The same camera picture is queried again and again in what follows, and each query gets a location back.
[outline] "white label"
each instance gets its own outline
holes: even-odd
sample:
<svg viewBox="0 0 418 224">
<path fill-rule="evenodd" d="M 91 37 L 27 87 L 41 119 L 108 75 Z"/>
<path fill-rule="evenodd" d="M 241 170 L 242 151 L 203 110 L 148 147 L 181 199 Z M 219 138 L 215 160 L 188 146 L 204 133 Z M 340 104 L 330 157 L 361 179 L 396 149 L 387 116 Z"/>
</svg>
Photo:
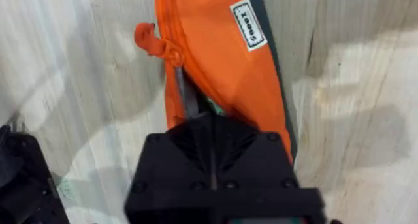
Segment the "white label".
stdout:
<svg viewBox="0 0 418 224">
<path fill-rule="evenodd" d="M 234 14 L 249 51 L 258 49 L 267 43 L 249 0 L 241 0 L 229 8 Z"/>
</svg>

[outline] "white wood grain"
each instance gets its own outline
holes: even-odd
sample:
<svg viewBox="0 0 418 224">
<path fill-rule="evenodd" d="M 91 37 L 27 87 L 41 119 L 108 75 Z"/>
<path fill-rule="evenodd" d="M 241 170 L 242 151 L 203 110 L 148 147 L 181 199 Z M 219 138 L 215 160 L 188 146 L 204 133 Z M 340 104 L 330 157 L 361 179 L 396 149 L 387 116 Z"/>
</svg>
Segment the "white wood grain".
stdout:
<svg viewBox="0 0 418 224">
<path fill-rule="evenodd" d="M 415 223 L 418 0 L 265 1 L 302 184 L 345 223 Z M 132 39 L 153 6 L 0 0 L 0 122 L 38 138 L 72 223 L 125 223 L 143 140 L 166 129 L 161 62 Z"/>
</svg>

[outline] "orange fabric pouch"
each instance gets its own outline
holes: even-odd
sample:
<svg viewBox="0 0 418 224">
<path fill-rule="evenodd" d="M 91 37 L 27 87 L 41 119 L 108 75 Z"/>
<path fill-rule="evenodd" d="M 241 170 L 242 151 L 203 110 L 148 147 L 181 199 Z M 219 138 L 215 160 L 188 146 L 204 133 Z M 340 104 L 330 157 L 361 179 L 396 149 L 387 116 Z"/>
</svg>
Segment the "orange fabric pouch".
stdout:
<svg viewBox="0 0 418 224">
<path fill-rule="evenodd" d="M 228 115 L 280 134 L 289 160 L 295 138 L 263 0 L 155 0 L 161 38 L 139 24 L 135 42 L 165 60 L 169 128 L 185 119 L 176 82 L 184 68 L 193 83 Z"/>
</svg>

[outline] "black mechanical part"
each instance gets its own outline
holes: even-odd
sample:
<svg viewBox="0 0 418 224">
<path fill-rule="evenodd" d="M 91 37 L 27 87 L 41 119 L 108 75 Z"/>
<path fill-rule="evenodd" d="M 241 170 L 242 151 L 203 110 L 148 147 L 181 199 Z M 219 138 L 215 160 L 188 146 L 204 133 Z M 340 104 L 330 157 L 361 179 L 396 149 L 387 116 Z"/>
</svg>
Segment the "black mechanical part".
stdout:
<svg viewBox="0 0 418 224">
<path fill-rule="evenodd" d="M 131 224 L 289 217 L 316 224 L 326 222 L 323 208 L 318 189 L 299 187 L 278 134 L 203 113 L 148 136 L 125 213 Z"/>
<path fill-rule="evenodd" d="M 37 140 L 0 128 L 0 223 L 69 224 Z"/>
</svg>

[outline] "orange zipper pull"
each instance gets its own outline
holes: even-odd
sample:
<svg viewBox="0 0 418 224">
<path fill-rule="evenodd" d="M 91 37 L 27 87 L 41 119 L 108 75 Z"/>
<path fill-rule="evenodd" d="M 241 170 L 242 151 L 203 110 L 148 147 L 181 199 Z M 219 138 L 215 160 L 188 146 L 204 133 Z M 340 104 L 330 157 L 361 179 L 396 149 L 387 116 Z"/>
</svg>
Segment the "orange zipper pull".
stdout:
<svg viewBox="0 0 418 224">
<path fill-rule="evenodd" d="M 155 24 L 140 23 L 135 28 L 134 40 L 139 48 L 147 51 L 149 56 L 157 56 L 168 61 L 174 67 L 181 67 L 184 57 L 181 49 L 172 42 L 154 35 Z"/>
</svg>

